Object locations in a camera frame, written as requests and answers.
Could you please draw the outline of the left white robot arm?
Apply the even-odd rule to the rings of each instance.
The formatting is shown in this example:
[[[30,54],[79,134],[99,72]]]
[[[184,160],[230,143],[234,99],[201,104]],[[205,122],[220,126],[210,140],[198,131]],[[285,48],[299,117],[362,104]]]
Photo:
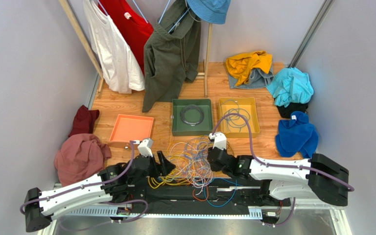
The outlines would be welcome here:
[[[25,217],[25,230],[36,232],[48,227],[53,220],[74,210],[96,203],[129,205],[147,202],[131,197],[130,188],[145,178],[167,176],[176,165],[162,151],[155,155],[133,155],[129,162],[111,165],[80,182],[59,189],[42,191],[30,189],[20,211]]]

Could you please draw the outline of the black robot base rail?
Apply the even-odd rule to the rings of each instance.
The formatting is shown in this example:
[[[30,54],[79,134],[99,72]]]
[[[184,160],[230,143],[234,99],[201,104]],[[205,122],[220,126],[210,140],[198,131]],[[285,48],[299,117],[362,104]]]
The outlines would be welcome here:
[[[109,205],[96,203],[65,215],[107,216],[113,220],[134,218],[257,219],[280,224],[281,213],[296,210],[335,210],[318,198],[273,199],[263,193],[255,180],[214,179],[203,190],[188,183],[154,185],[148,178],[130,188],[132,198],[147,204]]]

